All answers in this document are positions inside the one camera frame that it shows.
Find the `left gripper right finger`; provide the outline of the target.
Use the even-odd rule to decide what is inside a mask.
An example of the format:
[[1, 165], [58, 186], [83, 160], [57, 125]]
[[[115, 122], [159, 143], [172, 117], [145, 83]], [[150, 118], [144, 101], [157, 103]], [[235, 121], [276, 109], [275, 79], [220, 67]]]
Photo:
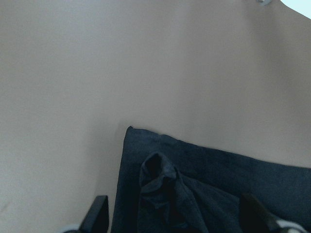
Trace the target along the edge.
[[244, 233], [306, 232], [300, 224], [273, 215], [251, 194], [242, 194], [240, 197], [239, 224]]

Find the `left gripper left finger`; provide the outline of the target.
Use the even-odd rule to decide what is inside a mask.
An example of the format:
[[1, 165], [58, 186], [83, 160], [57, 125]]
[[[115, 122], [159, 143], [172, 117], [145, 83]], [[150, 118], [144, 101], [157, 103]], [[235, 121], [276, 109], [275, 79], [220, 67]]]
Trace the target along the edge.
[[108, 196], [97, 196], [78, 226], [67, 226], [64, 233], [107, 233], [109, 228]]

